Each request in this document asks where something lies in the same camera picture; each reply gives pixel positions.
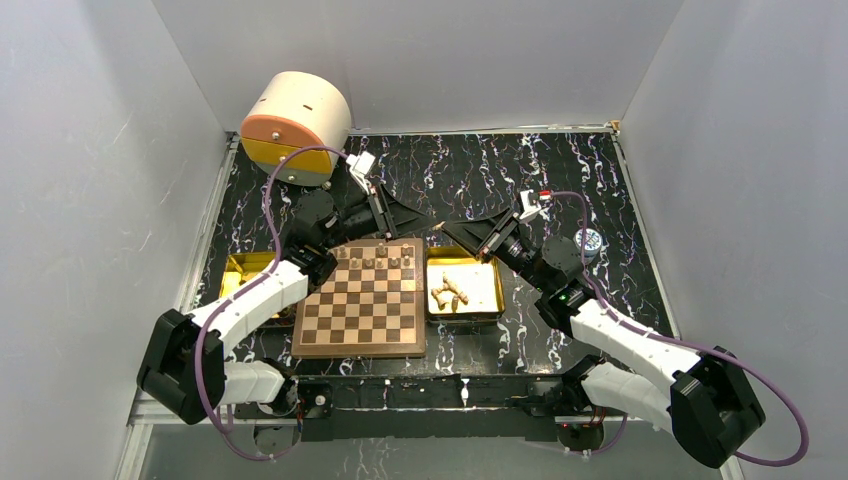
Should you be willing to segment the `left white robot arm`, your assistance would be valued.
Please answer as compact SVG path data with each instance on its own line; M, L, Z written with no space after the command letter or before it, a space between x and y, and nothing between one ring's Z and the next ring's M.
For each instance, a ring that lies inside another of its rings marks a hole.
M371 235L396 240L436 224L384 186L338 207L323 190L303 195L292 217L272 230L275 254L253 279L233 293L188 313L159 316L136 377L137 386L194 425L223 426L220 409L261 403L275 416L294 411L297 387L265 361L230 363L235 346L286 307L317 291L338 265L332 248Z

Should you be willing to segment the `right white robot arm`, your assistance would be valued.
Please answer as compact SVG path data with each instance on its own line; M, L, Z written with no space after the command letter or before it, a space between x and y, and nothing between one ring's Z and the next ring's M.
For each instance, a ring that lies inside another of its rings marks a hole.
M614 358L590 356L563 376L565 405L577 414L611 407L670 433L700 464L720 468L765 422L745 371L730 352L682 347L607 306L586 279L584 257L568 237L534 245L510 209L442 231L480 260L498 259L540 296L545 323Z

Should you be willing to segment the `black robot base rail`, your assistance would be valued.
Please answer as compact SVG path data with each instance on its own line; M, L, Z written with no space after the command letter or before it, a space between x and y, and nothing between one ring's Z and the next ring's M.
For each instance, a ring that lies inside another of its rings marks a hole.
M580 454L615 437L623 415L567 393L558 374L303 376L287 414L238 406L239 420L298 426L307 442L517 438Z

